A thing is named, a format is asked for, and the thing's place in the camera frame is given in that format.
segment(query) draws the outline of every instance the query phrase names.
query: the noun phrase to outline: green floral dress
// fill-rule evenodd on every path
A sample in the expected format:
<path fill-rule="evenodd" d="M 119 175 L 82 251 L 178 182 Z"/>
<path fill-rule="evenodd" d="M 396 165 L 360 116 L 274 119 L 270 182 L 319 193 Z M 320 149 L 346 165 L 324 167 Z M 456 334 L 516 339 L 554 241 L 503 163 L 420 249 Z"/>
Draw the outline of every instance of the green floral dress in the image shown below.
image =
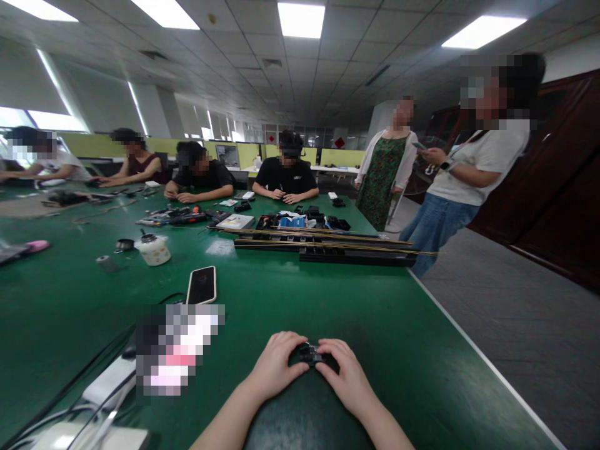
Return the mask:
<path fill-rule="evenodd" d="M 392 202 L 392 187 L 404 155 L 407 137 L 377 141 L 369 171 L 362 180 L 356 207 L 377 231 L 384 231 Z"/>

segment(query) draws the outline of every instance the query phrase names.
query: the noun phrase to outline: smartphone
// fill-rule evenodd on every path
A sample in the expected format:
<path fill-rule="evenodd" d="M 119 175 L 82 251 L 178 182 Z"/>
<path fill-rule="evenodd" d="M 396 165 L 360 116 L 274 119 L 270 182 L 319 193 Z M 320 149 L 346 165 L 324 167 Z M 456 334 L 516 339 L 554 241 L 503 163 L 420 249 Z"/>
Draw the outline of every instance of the smartphone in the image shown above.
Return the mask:
<path fill-rule="evenodd" d="M 413 142 L 412 145 L 417 147 L 419 150 L 427 150 L 427 147 L 421 144 L 420 142 Z"/>
<path fill-rule="evenodd" d="M 217 298 L 217 272 L 214 266 L 193 271 L 189 275 L 186 304 L 212 303 Z"/>

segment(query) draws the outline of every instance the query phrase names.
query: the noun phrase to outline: green tabletop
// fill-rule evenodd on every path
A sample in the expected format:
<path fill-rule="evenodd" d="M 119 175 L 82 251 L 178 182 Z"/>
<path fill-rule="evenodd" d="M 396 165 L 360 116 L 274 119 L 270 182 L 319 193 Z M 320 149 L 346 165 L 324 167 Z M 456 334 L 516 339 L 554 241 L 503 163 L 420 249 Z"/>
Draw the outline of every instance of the green tabletop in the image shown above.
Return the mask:
<path fill-rule="evenodd" d="M 17 192 L 4 190 L 0 199 Z M 341 209 L 326 196 L 303 204 L 346 219 L 352 231 L 374 233 L 345 200 Z M 192 270 L 216 266 L 216 303 L 224 305 L 226 321 L 187 393 L 138 397 L 138 407 L 119 423 L 150 430 L 149 448 L 188 448 L 250 372 L 269 336 L 281 330 L 314 342 L 347 341 L 417 449 L 563 448 L 406 269 L 299 262 L 291 252 L 235 250 L 233 236 L 198 235 L 204 225 L 153 228 L 168 238 L 172 252 L 163 266 L 148 267 L 137 252 L 113 254 L 117 239 L 140 235 L 134 222 L 146 210 L 164 207 L 161 192 L 94 217 L 88 225 L 71 224 L 126 201 L 85 204 L 55 217 L 0 219 L 2 244 L 38 239 L 52 244 L 0 267 L 0 443 L 138 314 L 147 314 L 147 305 L 185 292 Z M 213 203 L 201 206 L 214 208 Z M 246 214 L 258 217 L 285 207 L 259 197 Z M 123 270 L 105 273 L 95 262 L 105 254 Z M 92 371 L 76 385 L 59 407 L 76 399 L 95 375 Z M 316 371 L 261 408 L 246 443 L 248 449 L 371 447 L 361 425 Z"/>

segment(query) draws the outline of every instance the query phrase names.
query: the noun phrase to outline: hand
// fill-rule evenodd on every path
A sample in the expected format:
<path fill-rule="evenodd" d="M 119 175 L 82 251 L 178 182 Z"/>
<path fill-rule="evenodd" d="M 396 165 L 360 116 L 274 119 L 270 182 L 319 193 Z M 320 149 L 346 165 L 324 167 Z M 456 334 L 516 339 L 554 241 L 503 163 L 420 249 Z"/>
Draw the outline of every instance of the hand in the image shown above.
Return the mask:
<path fill-rule="evenodd" d="M 244 384 L 250 386 L 249 390 L 263 402 L 279 394 L 309 369 L 305 362 L 288 367 L 289 355 L 307 341 L 306 337 L 292 331 L 273 334 Z"/>
<path fill-rule="evenodd" d="M 196 203 L 200 201 L 197 195 L 190 194 L 189 192 L 184 192 L 182 194 L 177 194 L 176 199 L 182 203 Z"/>
<path fill-rule="evenodd" d="M 278 189 L 275 189 L 272 193 L 271 193 L 271 198 L 273 200 L 281 200 L 281 198 L 285 195 L 286 193 L 284 191 L 280 191 Z"/>
<path fill-rule="evenodd" d="M 169 200 L 177 200 L 178 192 L 175 189 L 166 189 L 164 190 L 164 197 Z"/>
<path fill-rule="evenodd" d="M 294 204 L 303 200 L 302 194 L 288 194 L 283 196 L 283 202 L 287 204 Z"/>
<path fill-rule="evenodd" d="M 419 154 L 425 159 L 425 161 L 435 166 L 439 166 L 444 161 L 448 160 L 448 155 L 446 155 L 446 152 L 436 147 L 428 150 L 419 150 Z"/>
<path fill-rule="evenodd" d="M 379 399 L 354 352 L 339 339 L 319 339 L 317 353 L 329 353 L 336 359 L 339 375 L 322 362 L 317 363 L 316 369 L 325 377 L 346 409 L 362 421 L 379 404 Z"/>
<path fill-rule="evenodd" d="M 114 186 L 123 186 L 125 183 L 123 180 L 120 179 L 111 179 L 108 182 L 102 183 L 100 185 L 100 188 L 113 188 Z"/>

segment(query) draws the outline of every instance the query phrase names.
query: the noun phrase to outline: blue jeans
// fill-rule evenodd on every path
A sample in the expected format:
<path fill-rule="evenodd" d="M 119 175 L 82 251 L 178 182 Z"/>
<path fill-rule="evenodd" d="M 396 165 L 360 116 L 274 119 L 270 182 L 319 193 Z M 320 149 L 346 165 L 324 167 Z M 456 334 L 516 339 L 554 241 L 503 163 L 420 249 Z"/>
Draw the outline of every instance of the blue jeans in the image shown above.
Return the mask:
<path fill-rule="evenodd" d="M 420 251 L 439 252 L 452 236 L 466 227 L 475 218 L 479 206 L 446 200 L 433 194 L 426 194 L 425 201 L 417 215 L 402 230 L 399 241 L 410 241 Z M 437 256 L 419 255 L 412 273 L 418 278 L 425 275 Z"/>

